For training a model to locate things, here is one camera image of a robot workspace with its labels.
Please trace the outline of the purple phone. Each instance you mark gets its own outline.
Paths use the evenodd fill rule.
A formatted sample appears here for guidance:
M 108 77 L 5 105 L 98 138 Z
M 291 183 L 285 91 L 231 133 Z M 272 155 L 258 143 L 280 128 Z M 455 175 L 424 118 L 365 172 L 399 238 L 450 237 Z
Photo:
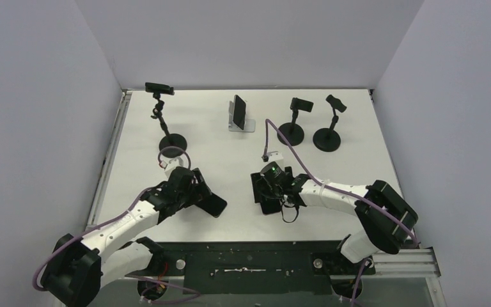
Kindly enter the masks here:
M 284 198 L 284 182 L 269 173 L 251 173 L 254 202 L 259 204 L 264 215 L 281 211 Z

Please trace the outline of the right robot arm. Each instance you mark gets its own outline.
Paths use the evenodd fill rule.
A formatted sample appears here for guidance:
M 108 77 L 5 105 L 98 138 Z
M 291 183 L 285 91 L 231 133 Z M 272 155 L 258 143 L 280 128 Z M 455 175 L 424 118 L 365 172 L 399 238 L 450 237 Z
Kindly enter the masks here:
M 379 251 L 399 253 L 418 214 L 383 180 L 370 185 L 343 185 L 301 173 L 293 176 L 291 167 L 276 162 L 251 174 L 255 203 L 268 213 L 282 207 L 320 207 L 358 219 L 361 229 L 348 234 L 334 255 L 338 271 L 352 272 L 359 262 Z

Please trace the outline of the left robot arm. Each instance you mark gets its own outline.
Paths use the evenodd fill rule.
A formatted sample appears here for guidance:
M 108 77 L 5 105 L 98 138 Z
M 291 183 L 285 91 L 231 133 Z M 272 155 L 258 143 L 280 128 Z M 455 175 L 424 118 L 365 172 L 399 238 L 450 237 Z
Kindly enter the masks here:
M 138 235 L 191 206 L 219 217 L 227 202 L 211 191 L 198 168 L 178 166 L 119 216 L 76 237 L 62 236 L 35 272 L 34 288 L 65 306 L 88 306 L 102 288 L 131 272 L 157 274 L 164 265 L 162 248 Z

